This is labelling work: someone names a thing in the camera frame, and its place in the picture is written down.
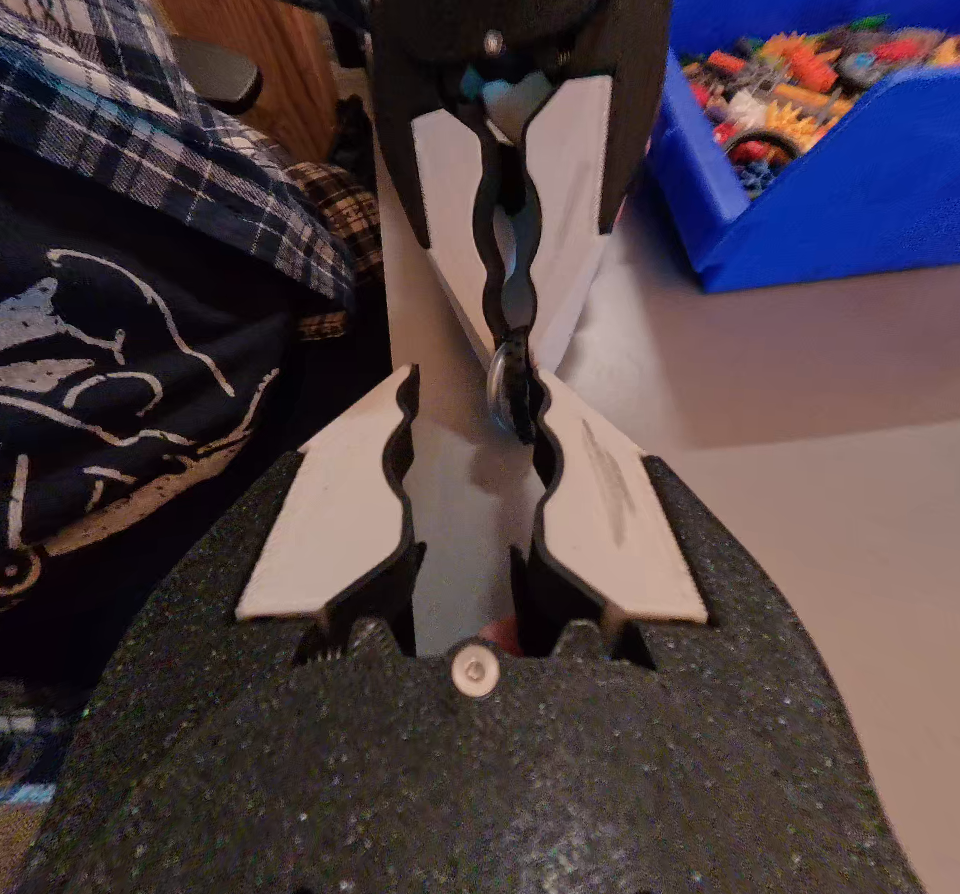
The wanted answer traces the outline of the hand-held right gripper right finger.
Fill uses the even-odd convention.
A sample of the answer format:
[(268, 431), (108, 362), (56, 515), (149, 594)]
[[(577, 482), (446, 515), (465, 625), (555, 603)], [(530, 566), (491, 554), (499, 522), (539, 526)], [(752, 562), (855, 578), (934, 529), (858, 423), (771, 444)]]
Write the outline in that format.
[(511, 550), (519, 645), (550, 655), (573, 623), (614, 658), (647, 658), (642, 624), (711, 622), (646, 452), (555, 374), (530, 385), (533, 468), (543, 491), (527, 556)]

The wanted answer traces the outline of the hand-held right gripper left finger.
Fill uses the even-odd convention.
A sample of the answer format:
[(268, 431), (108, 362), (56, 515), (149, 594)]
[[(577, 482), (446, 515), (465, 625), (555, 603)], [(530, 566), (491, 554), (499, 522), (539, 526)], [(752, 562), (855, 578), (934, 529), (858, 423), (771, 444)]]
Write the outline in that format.
[(379, 619), (417, 654), (413, 599), (426, 545), (404, 480), (414, 462), (421, 370), (406, 364), (303, 444), (294, 479), (235, 619), (306, 620), (325, 648)]

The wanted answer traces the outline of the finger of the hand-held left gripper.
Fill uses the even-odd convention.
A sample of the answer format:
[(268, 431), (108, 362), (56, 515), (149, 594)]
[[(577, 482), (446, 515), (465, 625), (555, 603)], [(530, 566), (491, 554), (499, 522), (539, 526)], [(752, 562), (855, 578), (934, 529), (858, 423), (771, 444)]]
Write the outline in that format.
[(505, 336), (494, 137), (444, 108), (416, 118), (412, 132), (429, 260), (475, 355), (490, 365)]
[(607, 243), (600, 214), (612, 88), (608, 75), (565, 81), (525, 132), (540, 216), (529, 353), (549, 373), (570, 347)]

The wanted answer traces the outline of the black rubber toy tyre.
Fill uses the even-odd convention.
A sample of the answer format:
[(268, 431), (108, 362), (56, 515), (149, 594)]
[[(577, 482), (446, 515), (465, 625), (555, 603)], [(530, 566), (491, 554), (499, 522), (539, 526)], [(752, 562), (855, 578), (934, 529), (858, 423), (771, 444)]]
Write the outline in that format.
[(513, 432), (510, 435), (524, 446), (534, 445), (537, 438), (537, 408), (532, 399), (534, 371), (529, 352), (529, 333), (530, 328), (524, 325), (513, 329), (504, 339), (510, 345), (506, 377), (513, 421)]

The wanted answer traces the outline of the grey toy wheel hub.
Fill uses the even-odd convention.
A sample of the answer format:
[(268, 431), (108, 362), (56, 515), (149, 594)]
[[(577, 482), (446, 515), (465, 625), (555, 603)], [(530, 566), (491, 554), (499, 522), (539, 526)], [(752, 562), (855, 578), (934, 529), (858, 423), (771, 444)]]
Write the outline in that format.
[(493, 354), (486, 374), (486, 407), (499, 431), (514, 432), (509, 392), (506, 387), (510, 345), (504, 340)]

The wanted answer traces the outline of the pile of colourful toy pieces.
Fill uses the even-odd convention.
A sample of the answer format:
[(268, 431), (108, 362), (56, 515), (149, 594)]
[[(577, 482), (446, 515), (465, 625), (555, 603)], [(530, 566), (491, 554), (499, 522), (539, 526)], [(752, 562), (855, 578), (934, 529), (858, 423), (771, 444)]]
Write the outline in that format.
[(957, 69), (959, 36), (892, 27), (889, 14), (875, 14), (819, 34), (740, 36), (679, 63), (714, 143), (756, 201), (882, 81), (907, 70)]

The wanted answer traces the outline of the blue plastic parts bin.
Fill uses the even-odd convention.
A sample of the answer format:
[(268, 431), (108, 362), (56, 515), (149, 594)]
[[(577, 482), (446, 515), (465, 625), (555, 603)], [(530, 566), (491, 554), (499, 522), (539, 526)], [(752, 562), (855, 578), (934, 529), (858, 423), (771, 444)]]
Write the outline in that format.
[(906, 70), (869, 90), (753, 201), (677, 58), (870, 16), (956, 33), (959, 0), (674, 0), (647, 168), (706, 291), (958, 263), (957, 68)]

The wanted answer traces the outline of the person's right hand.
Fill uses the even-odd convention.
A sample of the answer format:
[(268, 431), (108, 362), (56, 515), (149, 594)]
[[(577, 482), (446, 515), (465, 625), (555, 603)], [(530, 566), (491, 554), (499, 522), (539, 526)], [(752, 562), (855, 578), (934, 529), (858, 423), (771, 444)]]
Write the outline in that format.
[(515, 614), (487, 623), (479, 630), (477, 636), (484, 643), (501, 649), (511, 657), (523, 656), (519, 624)]

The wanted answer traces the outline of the brown wooden panel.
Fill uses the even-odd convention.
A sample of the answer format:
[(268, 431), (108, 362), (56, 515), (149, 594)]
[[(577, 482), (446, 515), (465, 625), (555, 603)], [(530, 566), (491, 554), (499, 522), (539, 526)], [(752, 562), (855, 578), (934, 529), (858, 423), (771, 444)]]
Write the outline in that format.
[(242, 55), (263, 75), (242, 116), (296, 162), (328, 158), (338, 127), (337, 86), (318, 18), (280, 0), (150, 0), (169, 33)]

